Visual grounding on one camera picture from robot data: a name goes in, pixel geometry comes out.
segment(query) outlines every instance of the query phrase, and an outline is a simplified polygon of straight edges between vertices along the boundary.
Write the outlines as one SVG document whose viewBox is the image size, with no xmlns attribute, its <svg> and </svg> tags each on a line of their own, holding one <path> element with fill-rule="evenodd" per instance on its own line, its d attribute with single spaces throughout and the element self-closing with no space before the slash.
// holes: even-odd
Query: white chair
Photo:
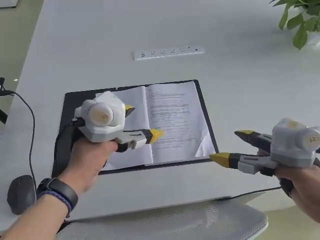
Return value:
<svg viewBox="0 0 320 240">
<path fill-rule="evenodd" d="M 57 240 L 252 240 L 267 226 L 236 200 L 207 201 L 72 222 Z"/>
</svg>

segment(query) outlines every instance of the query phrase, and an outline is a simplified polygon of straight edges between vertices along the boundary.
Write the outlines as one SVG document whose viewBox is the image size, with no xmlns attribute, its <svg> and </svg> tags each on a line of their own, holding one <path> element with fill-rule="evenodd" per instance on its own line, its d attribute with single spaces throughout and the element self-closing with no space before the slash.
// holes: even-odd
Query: green plant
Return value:
<svg viewBox="0 0 320 240">
<path fill-rule="evenodd" d="M 283 30 L 286 25 L 291 30 L 299 26 L 292 43 L 300 50 L 307 42 L 308 32 L 320 32 L 320 0 L 278 0 L 273 6 L 279 5 L 285 5 L 279 28 Z M 288 20 L 289 9 L 298 7 L 302 7 L 303 10 Z"/>
</svg>

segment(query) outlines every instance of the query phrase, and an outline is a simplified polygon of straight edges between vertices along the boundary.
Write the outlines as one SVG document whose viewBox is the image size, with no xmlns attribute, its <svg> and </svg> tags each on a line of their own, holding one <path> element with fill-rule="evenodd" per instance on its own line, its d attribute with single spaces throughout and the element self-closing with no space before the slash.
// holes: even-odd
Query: black mouse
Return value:
<svg viewBox="0 0 320 240">
<path fill-rule="evenodd" d="M 34 204 L 36 192 L 32 177 L 23 175 L 14 179 L 10 184 L 6 201 L 15 215 L 22 214 Z"/>
</svg>

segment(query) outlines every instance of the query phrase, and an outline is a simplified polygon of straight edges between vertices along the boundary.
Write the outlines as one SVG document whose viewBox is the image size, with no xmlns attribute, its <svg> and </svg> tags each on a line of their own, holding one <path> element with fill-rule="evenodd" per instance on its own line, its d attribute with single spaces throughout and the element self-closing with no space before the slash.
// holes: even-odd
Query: cable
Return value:
<svg viewBox="0 0 320 240">
<path fill-rule="evenodd" d="M 30 172 L 32 175 L 32 180 L 33 180 L 33 184 L 34 184 L 34 190 L 37 190 L 37 183 L 36 183 L 36 178 L 35 178 L 35 173 L 34 173 L 34 169 L 32 168 L 32 163 L 31 163 L 31 155 L 32 155 L 32 150 L 34 148 L 34 141 L 35 141 L 35 130 L 36 130 L 36 118 L 35 118 L 35 114 L 34 111 L 32 111 L 31 107 L 29 106 L 29 104 L 23 99 L 22 96 L 20 96 L 18 93 L 16 93 L 15 91 L 12 91 L 15 95 L 17 95 L 22 102 L 24 102 L 24 104 L 29 108 L 31 114 L 32 114 L 32 119 L 33 119 L 33 127 L 32 127 L 32 138 L 31 138 L 31 145 L 30 145 L 30 151 L 29 151 L 29 167 L 30 167 Z"/>
<path fill-rule="evenodd" d="M 5 90 L 5 91 L 7 91 L 7 89 L 5 88 L 5 86 L 2 86 L 2 89 L 3 90 Z"/>
<path fill-rule="evenodd" d="M 278 190 L 278 189 L 281 189 L 281 187 L 277 186 L 277 187 L 266 188 L 266 189 L 261 189 L 261 190 L 256 190 L 256 191 L 250 191 L 250 192 L 242 193 L 242 194 L 237 195 L 237 196 L 227 196 L 227 197 L 224 197 L 224 198 L 217 199 L 217 201 L 237 199 L 237 198 L 240 198 L 240 197 L 243 197 L 243 196 L 246 196 L 246 195 L 257 194 L 257 193 L 262 193 L 262 192 L 268 192 L 268 191 L 273 191 L 273 190 Z"/>
<path fill-rule="evenodd" d="M 32 167 L 32 163 L 31 163 L 31 155 L 32 155 L 32 150 L 34 148 L 34 140 L 35 140 L 36 118 L 35 118 L 34 111 L 32 111 L 31 107 L 24 100 L 24 98 L 22 96 L 20 96 L 15 91 L 11 91 L 11 90 L 2 90 L 2 91 L 0 91 L 0 96 L 8 96 L 8 95 L 13 96 L 13 94 L 17 95 L 22 100 L 22 102 L 29 108 L 29 110 L 30 110 L 30 112 L 32 114 L 33 127 L 32 127 L 32 138 L 31 138 L 30 151 L 29 151 L 29 167 L 30 167 L 30 172 L 31 172 L 32 180 L 33 180 L 34 190 L 36 191 L 37 190 L 37 183 L 36 183 L 34 169 Z"/>
</svg>

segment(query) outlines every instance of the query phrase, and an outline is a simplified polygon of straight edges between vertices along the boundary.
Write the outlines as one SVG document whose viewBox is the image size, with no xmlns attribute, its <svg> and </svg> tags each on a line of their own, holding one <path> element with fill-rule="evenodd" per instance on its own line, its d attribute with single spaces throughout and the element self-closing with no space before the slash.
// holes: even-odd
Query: blue bracelet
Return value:
<svg viewBox="0 0 320 240">
<path fill-rule="evenodd" d="M 71 207 L 70 202 L 69 202 L 67 199 L 65 199 L 65 198 L 64 198 L 62 195 L 60 195 L 59 193 L 57 193 L 57 192 L 55 192 L 55 191 L 51 191 L 51 190 L 45 190 L 45 191 L 40 192 L 37 198 L 39 199 L 41 196 L 43 196 L 43 195 L 45 195 L 45 194 L 54 196 L 54 197 L 56 197 L 57 199 L 59 199 L 61 202 L 63 202 L 63 203 L 66 205 L 66 207 L 68 208 L 68 214 L 67 214 L 66 217 L 68 218 L 68 217 L 70 216 L 69 214 L 70 214 L 71 211 L 72 211 L 72 207 Z"/>
</svg>

